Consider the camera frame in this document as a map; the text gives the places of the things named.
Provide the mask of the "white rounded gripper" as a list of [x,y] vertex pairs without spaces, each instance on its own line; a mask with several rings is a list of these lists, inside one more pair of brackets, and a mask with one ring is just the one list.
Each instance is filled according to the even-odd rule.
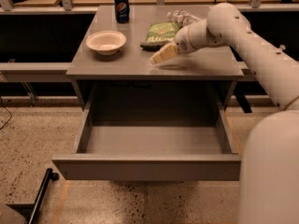
[[196,48],[192,45],[189,38],[189,26],[181,28],[174,37],[175,43],[168,43],[155,52],[150,58],[152,64],[162,63],[175,58],[180,53],[195,52]]

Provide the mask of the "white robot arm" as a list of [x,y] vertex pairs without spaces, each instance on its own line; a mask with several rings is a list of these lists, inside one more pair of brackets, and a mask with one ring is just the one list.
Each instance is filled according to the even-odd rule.
[[230,3],[212,7],[201,21],[185,22],[150,62],[222,45],[237,53],[272,103],[242,148],[237,224],[299,224],[298,62],[254,33]]

